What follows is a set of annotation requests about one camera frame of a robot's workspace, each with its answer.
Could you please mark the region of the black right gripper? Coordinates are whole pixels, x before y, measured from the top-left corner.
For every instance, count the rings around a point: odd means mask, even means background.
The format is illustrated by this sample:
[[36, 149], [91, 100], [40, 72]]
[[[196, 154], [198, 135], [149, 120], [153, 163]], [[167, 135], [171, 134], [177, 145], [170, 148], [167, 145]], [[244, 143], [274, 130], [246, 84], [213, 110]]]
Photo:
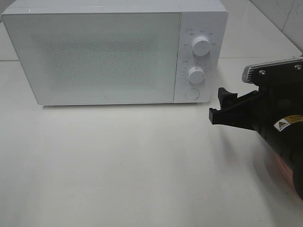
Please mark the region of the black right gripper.
[[220, 87], [218, 99], [225, 108], [209, 109], [212, 125], [256, 131], [286, 163], [303, 162], [302, 84], [260, 89], [240, 97]]

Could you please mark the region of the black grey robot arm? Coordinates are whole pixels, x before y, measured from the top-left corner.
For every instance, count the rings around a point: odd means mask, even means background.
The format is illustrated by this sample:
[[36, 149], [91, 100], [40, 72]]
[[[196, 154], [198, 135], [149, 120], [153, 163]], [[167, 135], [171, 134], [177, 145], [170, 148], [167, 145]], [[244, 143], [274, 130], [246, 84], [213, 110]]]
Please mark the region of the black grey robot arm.
[[303, 85], [259, 87], [243, 96], [218, 89], [220, 109], [209, 109], [213, 125], [256, 131], [292, 171], [303, 195]]

